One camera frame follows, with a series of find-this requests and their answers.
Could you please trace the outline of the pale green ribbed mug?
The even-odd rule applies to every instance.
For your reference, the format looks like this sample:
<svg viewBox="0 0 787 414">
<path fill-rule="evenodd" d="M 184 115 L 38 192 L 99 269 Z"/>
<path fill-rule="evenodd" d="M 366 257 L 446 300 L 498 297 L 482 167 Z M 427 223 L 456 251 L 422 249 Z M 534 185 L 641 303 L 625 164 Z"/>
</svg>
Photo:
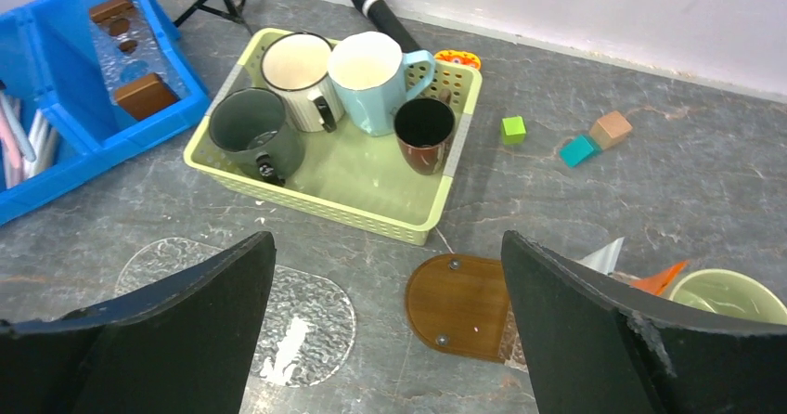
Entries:
<svg viewBox="0 0 787 414">
<path fill-rule="evenodd" d="M 718 315 L 786 324 L 786 305 L 769 288 L 742 273 L 709 268 L 680 273 L 664 298 Z"/>
</svg>

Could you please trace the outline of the orange toothpaste tube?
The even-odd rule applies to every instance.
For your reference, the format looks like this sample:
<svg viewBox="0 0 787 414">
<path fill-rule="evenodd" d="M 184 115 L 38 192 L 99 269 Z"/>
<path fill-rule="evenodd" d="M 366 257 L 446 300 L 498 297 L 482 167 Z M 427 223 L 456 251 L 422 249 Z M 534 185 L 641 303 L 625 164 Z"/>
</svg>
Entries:
<svg viewBox="0 0 787 414">
<path fill-rule="evenodd" d="M 687 263 L 687 261 L 679 262 L 650 277 L 635 279 L 630 282 L 630 286 L 660 296 L 682 272 Z"/>
</svg>

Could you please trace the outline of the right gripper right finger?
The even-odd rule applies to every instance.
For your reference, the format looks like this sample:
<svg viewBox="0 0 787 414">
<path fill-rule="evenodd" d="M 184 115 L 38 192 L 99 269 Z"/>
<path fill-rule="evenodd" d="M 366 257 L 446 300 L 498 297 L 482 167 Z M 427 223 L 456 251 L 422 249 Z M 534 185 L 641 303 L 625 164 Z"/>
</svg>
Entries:
<svg viewBox="0 0 787 414">
<path fill-rule="evenodd" d="M 786 329 L 670 302 L 509 230 L 501 261 L 542 413 L 782 413 Z"/>
</svg>

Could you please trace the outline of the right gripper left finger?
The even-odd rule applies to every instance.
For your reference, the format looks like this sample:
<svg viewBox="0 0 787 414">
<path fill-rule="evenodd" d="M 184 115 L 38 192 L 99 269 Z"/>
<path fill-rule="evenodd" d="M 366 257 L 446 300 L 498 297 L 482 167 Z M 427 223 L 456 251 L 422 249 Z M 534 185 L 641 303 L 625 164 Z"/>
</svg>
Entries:
<svg viewBox="0 0 787 414">
<path fill-rule="evenodd" d="M 5 413 L 237 413 L 275 271 L 258 232 L 52 321 L 1 324 Z"/>
</svg>

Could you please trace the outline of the clear textured toothbrush holder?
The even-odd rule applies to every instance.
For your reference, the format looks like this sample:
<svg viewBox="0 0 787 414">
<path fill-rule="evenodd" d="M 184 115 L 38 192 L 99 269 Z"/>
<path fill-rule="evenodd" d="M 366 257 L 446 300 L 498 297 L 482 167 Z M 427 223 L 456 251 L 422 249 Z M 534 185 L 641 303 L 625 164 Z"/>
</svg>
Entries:
<svg viewBox="0 0 787 414">
<path fill-rule="evenodd" d="M 501 340 L 498 347 L 498 357 L 503 360 L 503 364 L 505 366 L 525 373 L 528 372 L 521 339 L 511 305 L 509 305 L 506 314 Z"/>
</svg>

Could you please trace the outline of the white toothpaste tube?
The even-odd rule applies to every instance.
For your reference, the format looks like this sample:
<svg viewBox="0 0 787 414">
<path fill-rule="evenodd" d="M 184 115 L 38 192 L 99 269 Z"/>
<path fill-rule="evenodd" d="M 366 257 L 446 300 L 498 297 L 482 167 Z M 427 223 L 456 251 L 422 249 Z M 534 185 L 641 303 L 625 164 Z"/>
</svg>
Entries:
<svg viewBox="0 0 787 414">
<path fill-rule="evenodd" d="M 624 241 L 625 238 L 620 237 L 578 260 L 578 263 L 601 274 L 611 275 L 616 268 Z"/>
</svg>

